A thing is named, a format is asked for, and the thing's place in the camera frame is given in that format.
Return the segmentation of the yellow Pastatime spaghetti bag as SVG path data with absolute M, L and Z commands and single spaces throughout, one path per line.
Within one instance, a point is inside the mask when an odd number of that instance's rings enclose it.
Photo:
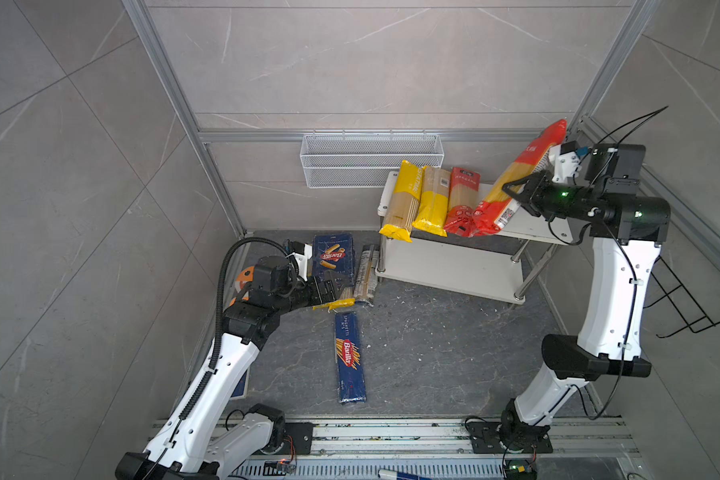
M 379 233 L 389 239 L 412 242 L 423 182 L 423 169 L 403 160 Z

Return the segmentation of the red spaghetti bag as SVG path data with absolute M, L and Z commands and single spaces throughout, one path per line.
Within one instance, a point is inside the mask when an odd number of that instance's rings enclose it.
M 473 234 L 475 236 L 495 235 L 508 225 L 513 216 L 521 209 L 521 204 L 505 193 L 503 186 L 545 170 L 549 166 L 549 150 L 562 144 L 566 137 L 566 131 L 567 121 L 564 119 L 551 124 L 532 140 L 505 169 L 473 212 Z M 512 193 L 519 193 L 522 187 L 511 184 L 509 190 Z
M 444 230 L 449 234 L 470 238 L 474 235 L 473 213 L 479 203 L 480 175 L 461 167 L 450 177 L 448 212 Z

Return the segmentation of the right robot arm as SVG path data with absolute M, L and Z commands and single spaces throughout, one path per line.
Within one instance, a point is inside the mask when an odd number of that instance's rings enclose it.
M 592 288 L 577 335 L 548 334 L 543 364 L 509 401 L 497 427 L 505 452 L 525 453 L 546 439 L 573 394 L 601 376 L 646 378 L 640 326 L 653 266 L 668 234 L 669 203 L 639 193 L 642 145 L 597 143 L 580 154 L 561 119 L 546 127 L 504 171 L 470 216 L 477 235 L 504 230 L 519 211 L 546 223 L 582 222 L 592 238 Z

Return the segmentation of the yellow barcode spaghetti bag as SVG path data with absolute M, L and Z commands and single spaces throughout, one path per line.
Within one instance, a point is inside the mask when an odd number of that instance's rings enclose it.
M 413 227 L 417 230 L 446 237 L 445 222 L 448 215 L 451 173 L 442 168 L 426 166 L 419 208 Z

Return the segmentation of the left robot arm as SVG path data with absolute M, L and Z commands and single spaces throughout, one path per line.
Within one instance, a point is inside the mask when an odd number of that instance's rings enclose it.
M 253 238 L 235 242 L 225 254 L 215 300 L 214 338 L 173 413 L 141 452 L 127 452 L 115 469 L 118 479 L 226 479 L 256 452 L 275 453 L 285 439 L 282 411 L 257 404 L 219 437 L 213 432 L 232 393 L 254 363 L 281 317 L 294 310 L 338 299 L 331 280 L 309 275 L 309 244 L 280 244 L 259 237 L 277 255 L 261 258 L 253 277 L 232 301 L 226 295 L 233 256 Z

